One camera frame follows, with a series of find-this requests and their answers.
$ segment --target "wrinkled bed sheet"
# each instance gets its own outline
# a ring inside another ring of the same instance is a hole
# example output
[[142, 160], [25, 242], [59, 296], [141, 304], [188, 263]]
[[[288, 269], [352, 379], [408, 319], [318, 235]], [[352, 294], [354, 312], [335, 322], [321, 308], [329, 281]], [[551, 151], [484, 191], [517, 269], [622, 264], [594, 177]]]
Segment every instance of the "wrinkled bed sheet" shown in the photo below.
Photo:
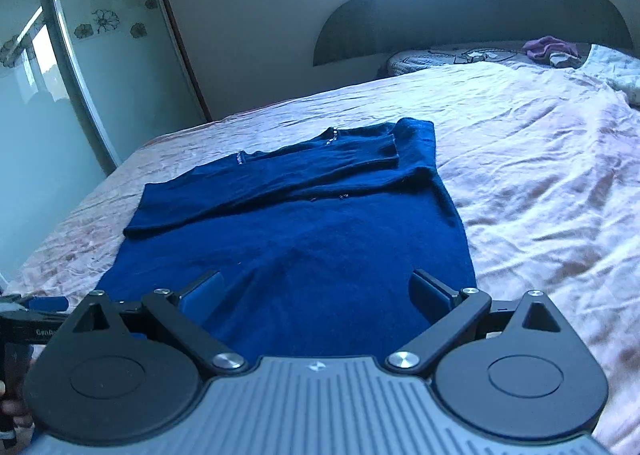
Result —
[[145, 183], [240, 149], [404, 116], [435, 123], [438, 169], [465, 223], [478, 287], [496, 299], [533, 288], [550, 295], [609, 377], [596, 437], [638, 455], [640, 114], [579, 70], [435, 67], [162, 136], [57, 227], [9, 289], [76, 304], [113, 263]]

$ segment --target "brown wooden trim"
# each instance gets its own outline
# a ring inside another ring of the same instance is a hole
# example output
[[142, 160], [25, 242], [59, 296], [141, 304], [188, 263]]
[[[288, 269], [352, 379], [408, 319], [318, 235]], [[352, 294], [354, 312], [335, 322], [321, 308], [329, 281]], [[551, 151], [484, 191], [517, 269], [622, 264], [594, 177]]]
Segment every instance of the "brown wooden trim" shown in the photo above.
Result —
[[198, 96], [198, 101], [200, 102], [202, 113], [207, 119], [207, 122], [212, 122], [213, 117], [211, 116], [211, 111], [207, 106], [207, 101], [205, 101], [204, 96], [202, 95], [202, 90], [200, 89], [200, 85], [198, 85], [196, 74], [193, 71], [191, 62], [189, 61], [189, 55], [187, 54], [187, 49], [184, 47], [184, 41], [182, 40], [182, 35], [180, 34], [180, 29], [178, 28], [178, 23], [175, 19], [174, 11], [171, 8], [171, 2], [169, 2], [169, 0], [162, 0], [162, 2], [164, 3], [164, 8], [166, 9], [171, 29], [174, 31], [175, 42], [178, 45], [178, 50], [180, 51], [180, 55], [182, 56], [182, 60], [184, 61], [184, 66], [187, 69], [187, 74], [189, 75], [189, 79], [191, 80], [191, 84], [193, 85], [193, 90], [195, 90], [196, 96]]

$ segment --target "gray headboard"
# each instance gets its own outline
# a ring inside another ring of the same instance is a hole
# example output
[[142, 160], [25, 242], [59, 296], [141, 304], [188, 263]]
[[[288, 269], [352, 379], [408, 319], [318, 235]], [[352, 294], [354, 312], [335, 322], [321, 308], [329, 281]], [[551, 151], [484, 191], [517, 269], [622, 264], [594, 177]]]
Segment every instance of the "gray headboard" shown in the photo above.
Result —
[[314, 65], [434, 45], [529, 40], [633, 46], [609, 0], [349, 0], [325, 22]]

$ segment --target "ribbed surface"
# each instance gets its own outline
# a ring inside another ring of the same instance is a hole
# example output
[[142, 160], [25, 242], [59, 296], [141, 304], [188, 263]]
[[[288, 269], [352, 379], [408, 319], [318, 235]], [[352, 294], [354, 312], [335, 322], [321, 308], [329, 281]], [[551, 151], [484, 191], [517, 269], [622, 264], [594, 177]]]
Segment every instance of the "ribbed surface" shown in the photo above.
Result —
[[503, 445], [452, 421], [415, 377], [371, 358], [265, 358], [251, 374], [219, 379], [188, 419], [126, 447], [43, 438], [38, 455], [602, 455], [588, 437], [556, 447]]

